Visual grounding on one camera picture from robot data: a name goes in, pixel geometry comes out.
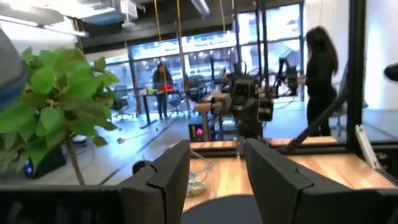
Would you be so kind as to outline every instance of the person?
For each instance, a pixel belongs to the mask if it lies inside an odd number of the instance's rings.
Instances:
[[[308,47],[307,74],[299,77],[297,83],[307,86],[308,125],[314,122],[337,96],[331,83],[338,71],[338,58],[335,46],[323,27],[309,30],[305,37]],[[329,121],[325,121],[311,136],[330,136]]]
[[[160,62],[152,77],[154,89],[159,90],[163,86],[171,85],[173,86],[172,76],[166,66]],[[156,94],[157,100],[157,111],[159,112],[159,118],[163,119],[162,114],[165,119],[167,119],[167,97],[165,93]]]

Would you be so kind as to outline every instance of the black metal frame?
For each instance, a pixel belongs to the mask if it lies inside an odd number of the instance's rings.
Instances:
[[[257,9],[266,9],[265,0],[257,0],[262,2],[257,4]],[[350,0],[349,5],[349,67],[348,71],[350,74],[347,77],[348,90],[339,99],[335,101],[319,118],[315,123],[321,123],[322,121],[329,119],[333,108],[342,104],[344,101],[348,102],[348,119],[347,119],[347,142],[346,143],[333,143],[333,144],[308,144],[300,145],[302,141],[307,138],[310,134],[311,129],[314,125],[306,128],[297,138],[290,142],[289,147],[277,147],[281,153],[286,155],[308,155],[308,154],[337,154],[337,153],[352,153],[359,157],[363,157],[358,140],[355,134],[355,126],[362,124],[362,113],[363,113],[363,78],[364,78],[364,38],[365,38],[365,13],[366,13],[366,1]],[[266,19],[265,10],[262,10],[264,40],[266,38]],[[265,69],[264,75],[267,71],[267,54],[264,54]],[[372,142],[372,147],[376,152],[385,151],[396,151],[398,150],[397,141],[382,141]],[[205,157],[235,157],[237,155],[237,149],[203,149],[197,151]]]

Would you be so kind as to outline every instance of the ceiling pipe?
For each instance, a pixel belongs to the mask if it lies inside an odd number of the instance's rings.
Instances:
[[[201,16],[205,17],[210,15],[210,9],[205,0],[191,0],[191,2]]]

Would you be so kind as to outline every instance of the potted plant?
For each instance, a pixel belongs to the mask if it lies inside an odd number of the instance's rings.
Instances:
[[[107,144],[95,127],[117,128],[109,121],[114,100],[109,86],[119,80],[105,70],[104,58],[90,66],[78,49],[34,55],[29,48],[21,57],[27,71],[25,90],[0,113],[0,151],[7,155],[3,169],[17,154],[17,170],[27,159],[37,167],[51,150],[66,145],[79,184],[84,185],[72,136],[89,136],[96,146]]]

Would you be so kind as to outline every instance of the floor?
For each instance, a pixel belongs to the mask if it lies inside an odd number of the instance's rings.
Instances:
[[[273,122],[267,124],[266,138],[293,138],[306,126],[305,105],[301,102],[276,104]],[[146,129],[140,129],[146,122],[142,118],[115,121],[121,131],[104,132],[109,144],[95,150],[82,150],[78,155],[80,169],[89,185],[116,185],[131,175],[131,166],[138,160],[153,160],[179,140],[188,139],[188,118],[172,118],[158,121]],[[398,111],[364,110],[364,127],[368,138],[373,141],[398,140]],[[70,162],[37,180],[27,180],[23,174],[13,170],[0,174],[0,185],[76,185]]]

